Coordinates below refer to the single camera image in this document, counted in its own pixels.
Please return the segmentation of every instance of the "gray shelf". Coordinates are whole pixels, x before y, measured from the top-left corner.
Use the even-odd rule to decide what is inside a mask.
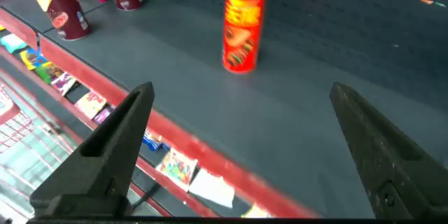
[[[132,12],[108,2],[87,13],[94,28],[88,37],[64,42],[55,30],[44,36],[128,90],[152,81],[155,109],[326,217],[373,217],[328,98],[335,81],[359,91],[436,160],[448,159],[447,114],[322,62],[269,28],[258,69],[228,73],[221,66],[223,19],[205,1],[222,2],[147,0]],[[294,39],[328,45],[302,35]],[[413,84],[400,85],[412,90]]]

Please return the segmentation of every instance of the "product label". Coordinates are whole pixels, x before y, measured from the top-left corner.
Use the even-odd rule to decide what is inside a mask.
[[[251,71],[256,57],[265,0],[226,0],[223,65],[235,73]]]

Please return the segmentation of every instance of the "red shelf edge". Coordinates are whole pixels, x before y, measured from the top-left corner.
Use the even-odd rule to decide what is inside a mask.
[[[28,46],[35,50],[38,49],[36,32],[2,8],[0,8],[0,25],[4,26],[10,33],[18,36]]]
[[[81,83],[92,88],[113,105],[118,105],[128,94],[112,80],[71,55],[53,41],[40,36],[41,52],[51,62],[68,71]],[[294,200],[276,191],[261,178],[248,172],[226,157],[208,147],[197,137],[174,124],[155,110],[151,111],[148,127],[164,137],[164,140],[212,174],[222,176],[235,191],[279,218],[317,218],[311,209],[300,206]]]

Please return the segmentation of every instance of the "shopping cart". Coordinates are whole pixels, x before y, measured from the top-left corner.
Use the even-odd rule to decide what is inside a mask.
[[[20,96],[16,95],[16,97],[21,100],[21,102],[25,102]],[[65,140],[58,137],[59,134],[57,131],[53,129],[50,124],[46,123],[44,117],[40,115],[39,112],[30,106],[27,107],[27,110],[32,111],[35,114],[35,117],[32,118],[28,116],[8,95],[6,84],[0,82],[0,154],[7,151],[13,145],[21,143],[46,167],[48,167],[50,171],[54,171],[55,169],[53,166],[48,163],[37,150],[34,150],[27,141],[30,141],[30,139],[37,140],[59,164],[62,163],[62,160],[48,147],[40,133],[44,133],[47,136],[47,139],[51,139],[68,154],[70,154],[73,149]]]

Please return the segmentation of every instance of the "gray pegboard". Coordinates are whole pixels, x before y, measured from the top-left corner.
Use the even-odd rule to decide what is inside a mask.
[[[448,111],[448,0],[431,1],[267,0],[263,36]],[[223,12],[222,0],[188,2]]]

